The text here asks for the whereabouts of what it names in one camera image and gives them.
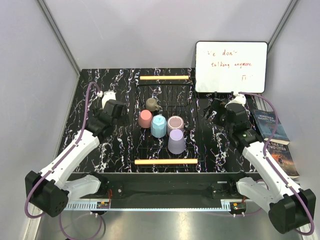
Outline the taupe ceramic mug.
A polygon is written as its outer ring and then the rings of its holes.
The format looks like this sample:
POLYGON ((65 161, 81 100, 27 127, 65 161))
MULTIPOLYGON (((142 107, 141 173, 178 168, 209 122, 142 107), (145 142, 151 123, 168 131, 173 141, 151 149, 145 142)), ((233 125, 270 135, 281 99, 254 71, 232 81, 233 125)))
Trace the taupe ceramic mug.
POLYGON ((150 112, 155 112, 160 109, 160 106, 158 105, 158 102, 155 98, 150 97, 145 102, 145 108, 150 112))

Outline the light blue faceted mug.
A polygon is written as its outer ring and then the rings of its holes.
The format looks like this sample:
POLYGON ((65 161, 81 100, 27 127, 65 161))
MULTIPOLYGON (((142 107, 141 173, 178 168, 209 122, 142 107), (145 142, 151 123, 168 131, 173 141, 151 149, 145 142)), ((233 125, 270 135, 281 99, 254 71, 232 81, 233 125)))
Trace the light blue faceted mug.
POLYGON ((158 114, 152 118, 151 122, 151 134, 155 138, 162 138, 167 133, 167 120, 166 118, 158 114))

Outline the lavender plastic cup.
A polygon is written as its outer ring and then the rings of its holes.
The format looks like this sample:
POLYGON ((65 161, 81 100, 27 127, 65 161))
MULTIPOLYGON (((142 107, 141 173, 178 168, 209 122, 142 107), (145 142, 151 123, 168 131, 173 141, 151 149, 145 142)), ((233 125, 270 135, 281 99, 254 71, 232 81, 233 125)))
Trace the lavender plastic cup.
POLYGON ((179 155, 186 149, 184 133, 180 129, 173 129, 169 133, 168 150, 175 155, 179 155))

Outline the dark Two Cities book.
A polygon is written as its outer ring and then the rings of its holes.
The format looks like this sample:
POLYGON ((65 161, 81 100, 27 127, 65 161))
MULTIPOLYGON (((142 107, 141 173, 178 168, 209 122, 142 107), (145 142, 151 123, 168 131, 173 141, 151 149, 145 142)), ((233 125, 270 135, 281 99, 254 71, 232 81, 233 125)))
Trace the dark Two Cities book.
POLYGON ((267 150, 290 178, 295 179, 300 176, 296 170, 293 158, 287 145, 271 141, 267 146, 267 150))

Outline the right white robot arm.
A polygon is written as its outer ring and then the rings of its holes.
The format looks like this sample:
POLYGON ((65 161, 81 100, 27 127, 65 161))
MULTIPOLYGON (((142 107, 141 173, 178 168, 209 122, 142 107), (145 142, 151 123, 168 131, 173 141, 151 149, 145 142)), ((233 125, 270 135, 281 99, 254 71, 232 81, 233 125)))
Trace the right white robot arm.
POLYGON ((316 195, 311 189, 302 189, 274 160, 267 151, 267 142, 251 128, 245 104, 243 94, 229 102, 215 98, 209 111, 216 113, 214 124, 224 128, 231 145, 255 167, 266 186, 240 173, 227 185, 228 195, 251 199, 268 214, 271 224, 281 234, 310 225, 310 230, 303 234, 312 235, 316 195))

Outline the pink plastic cup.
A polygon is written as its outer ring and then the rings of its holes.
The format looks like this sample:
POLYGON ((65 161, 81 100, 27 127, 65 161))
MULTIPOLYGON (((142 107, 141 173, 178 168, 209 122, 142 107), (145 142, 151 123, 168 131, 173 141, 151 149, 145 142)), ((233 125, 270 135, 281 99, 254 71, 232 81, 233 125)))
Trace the pink plastic cup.
POLYGON ((152 119, 152 113, 149 110, 144 109, 139 114, 138 124, 141 128, 148 129, 151 127, 152 119))

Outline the mauve ribbed mug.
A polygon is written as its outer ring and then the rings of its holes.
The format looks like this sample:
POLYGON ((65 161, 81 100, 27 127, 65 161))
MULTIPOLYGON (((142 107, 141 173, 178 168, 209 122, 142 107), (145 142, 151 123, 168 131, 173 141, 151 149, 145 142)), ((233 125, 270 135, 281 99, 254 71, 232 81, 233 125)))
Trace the mauve ribbed mug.
POLYGON ((167 120, 167 134, 169 135, 172 130, 179 129, 184 131, 184 120, 180 116, 171 116, 167 120))

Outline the black wire dish rack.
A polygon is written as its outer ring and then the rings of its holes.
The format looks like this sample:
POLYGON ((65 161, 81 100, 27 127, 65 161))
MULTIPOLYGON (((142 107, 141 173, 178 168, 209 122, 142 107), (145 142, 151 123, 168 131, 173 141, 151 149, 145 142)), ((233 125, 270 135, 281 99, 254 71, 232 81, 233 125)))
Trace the black wire dish rack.
POLYGON ((135 173, 201 171, 198 100, 191 81, 135 85, 132 150, 135 173))

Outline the white whiteboard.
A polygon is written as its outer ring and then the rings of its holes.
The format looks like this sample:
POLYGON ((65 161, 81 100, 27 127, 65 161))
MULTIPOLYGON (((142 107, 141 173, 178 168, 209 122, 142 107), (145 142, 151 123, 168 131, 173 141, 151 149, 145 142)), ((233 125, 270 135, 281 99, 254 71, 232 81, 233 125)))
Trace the white whiteboard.
POLYGON ((198 41, 195 90, 198 93, 265 91, 268 44, 264 41, 198 41))

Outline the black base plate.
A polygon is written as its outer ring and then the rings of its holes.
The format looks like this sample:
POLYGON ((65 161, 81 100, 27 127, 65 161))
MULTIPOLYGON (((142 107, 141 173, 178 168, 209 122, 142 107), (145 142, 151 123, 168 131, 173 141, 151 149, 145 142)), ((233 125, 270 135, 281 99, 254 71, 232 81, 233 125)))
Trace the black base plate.
POLYGON ((221 207, 221 200, 251 202, 236 193, 235 180, 261 177, 256 172, 103 173, 112 209, 201 210, 221 207))

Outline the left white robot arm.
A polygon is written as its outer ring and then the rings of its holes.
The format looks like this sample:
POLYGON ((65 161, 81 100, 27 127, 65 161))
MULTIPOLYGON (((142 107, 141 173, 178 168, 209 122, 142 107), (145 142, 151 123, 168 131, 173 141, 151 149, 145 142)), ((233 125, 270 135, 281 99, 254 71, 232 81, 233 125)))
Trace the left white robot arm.
POLYGON ((28 204, 54 218, 69 202, 87 195, 103 198, 108 193, 108 178, 99 173, 91 172, 72 181, 69 177, 90 152, 112 135, 116 126, 123 124, 126 113, 125 103, 109 99, 102 108, 93 110, 85 127, 55 160, 40 172, 26 175, 24 211, 29 218, 32 215, 28 204))

